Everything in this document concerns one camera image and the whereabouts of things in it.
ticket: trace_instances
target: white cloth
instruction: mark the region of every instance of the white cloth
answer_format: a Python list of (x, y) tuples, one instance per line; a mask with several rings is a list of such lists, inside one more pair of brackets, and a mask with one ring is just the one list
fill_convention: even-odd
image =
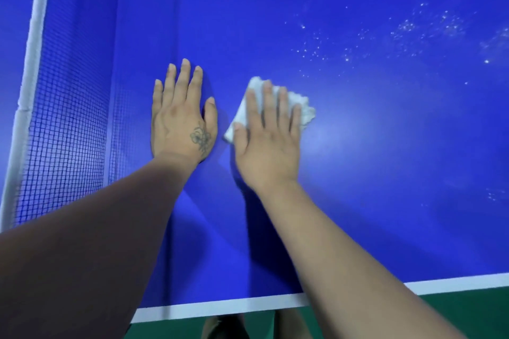
[[(256, 99), (258, 103), (258, 112), (262, 112), (263, 105), (263, 80), (260, 77), (251, 78), (249, 84), (247, 85), (248, 89), (253, 89), (256, 93)], [(280, 86), (274, 86), (272, 92), (277, 101), (277, 92), (279, 91)], [(306, 126), (311, 122), (311, 120), (316, 115), (315, 108), (309, 106), (309, 98), (304, 97), (300, 94), (294, 93), (293, 91), (288, 92), (288, 106), (289, 106), (289, 114), (292, 112), (293, 106), (296, 104), (300, 104), (302, 107), (302, 117), (300, 120), (300, 128), (304, 130)], [(246, 97), (242, 98), (242, 102), (240, 102), (239, 109), (237, 110), (237, 114), (233, 118), (232, 123), (228, 127), (225, 133), (225, 140), (230, 143), (233, 143), (233, 123), (238, 122), (243, 124), (244, 126), (248, 126), (247, 123), (247, 112), (246, 112)]]

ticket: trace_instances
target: finger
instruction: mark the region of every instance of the finger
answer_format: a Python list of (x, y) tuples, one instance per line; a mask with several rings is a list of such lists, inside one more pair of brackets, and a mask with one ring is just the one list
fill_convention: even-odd
[(265, 129), (277, 129), (276, 103), (272, 91), (271, 81), (263, 83), (263, 118), (265, 120)]
[(166, 79), (164, 80), (164, 92), (162, 94), (162, 105), (165, 107), (172, 104), (176, 75), (177, 67), (173, 63), (170, 63), (168, 66), (168, 70), (166, 70)]
[(205, 102), (203, 117), (205, 120), (205, 129), (207, 129), (207, 132), (210, 134), (213, 144), (217, 137), (217, 107), (214, 97), (210, 97)]
[(154, 123), (154, 119), (158, 112), (161, 111), (162, 107), (162, 82), (159, 79), (156, 79), (156, 83), (154, 85), (154, 92), (152, 93), (152, 123)]
[(256, 95), (253, 89), (247, 89), (246, 92), (246, 111), (249, 128), (252, 132), (263, 129), (262, 116), (258, 113), (258, 105), (256, 103)]
[(191, 64), (184, 58), (182, 60), (182, 65), (180, 66), (179, 78), (177, 79), (177, 83), (175, 83), (175, 92), (173, 93), (174, 104), (181, 104), (186, 100), (190, 72)]
[(281, 87), (278, 94), (279, 118), (278, 126), (281, 134), (289, 135), (288, 90)]
[(302, 115), (302, 107), (300, 104), (293, 106), (292, 111), (292, 123), (290, 125), (289, 134), (292, 139), (296, 142), (300, 141), (300, 118)]
[(201, 98), (201, 82), (203, 80), (203, 70), (200, 66), (194, 68), (191, 83), (187, 89), (186, 101), (195, 106), (200, 111), (200, 98)]
[(241, 156), (247, 149), (247, 129), (241, 123), (233, 124), (233, 144), (235, 146), (235, 157)]

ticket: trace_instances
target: hand tattoo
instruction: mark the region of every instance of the hand tattoo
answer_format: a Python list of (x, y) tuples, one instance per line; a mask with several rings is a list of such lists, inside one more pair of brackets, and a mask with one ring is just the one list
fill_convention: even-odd
[(212, 136), (210, 133), (205, 130), (205, 125), (199, 124), (193, 132), (191, 133), (191, 141), (195, 144), (198, 144), (201, 151), (201, 157), (205, 158), (210, 148), (210, 141), (212, 140)]

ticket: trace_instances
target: person's left hand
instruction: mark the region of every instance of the person's left hand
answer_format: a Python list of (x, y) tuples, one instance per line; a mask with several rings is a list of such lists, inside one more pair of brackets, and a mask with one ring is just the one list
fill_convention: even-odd
[(200, 112), (203, 70), (194, 68), (189, 83), (191, 64), (182, 61), (175, 83), (177, 68), (170, 64), (164, 87), (156, 79), (152, 103), (152, 154), (162, 152), (178, 155), (198, 164), (207, 157), (217, 137), (217, 109), (210, 97), (205, 102), (204, 118)]

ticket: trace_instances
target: white line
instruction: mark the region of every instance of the white line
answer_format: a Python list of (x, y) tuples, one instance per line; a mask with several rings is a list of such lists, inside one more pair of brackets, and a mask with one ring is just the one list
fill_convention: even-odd
[(41, 60), (42, 30), (48, 0), (34, 0), (30, 17), (27, 50), (23, 65), (23, 78), (19, 92), (18, 109), (14, 115), (11, 150), (3, 185), (2, 204), (0, 205), (0, 232), (12, 227), (18, 190), (23, 179), (23, 167), (27, 152), (30, 120), (34, 106), (39, 63)]
[[(427, 280), (423, 282), (405, 283), (405, 285), (417, 295), (506, 287), (509, 286), (509, 273)], [(305, 305), (308, 305), (308, 299), (304, 294), (207, 301), (203, 303), (140, 308), (134, 314), (131, 322), (142, 323), (167, 319), (197, 318), (199, 316), (240, 314), (254, 311), (303, 307)]]

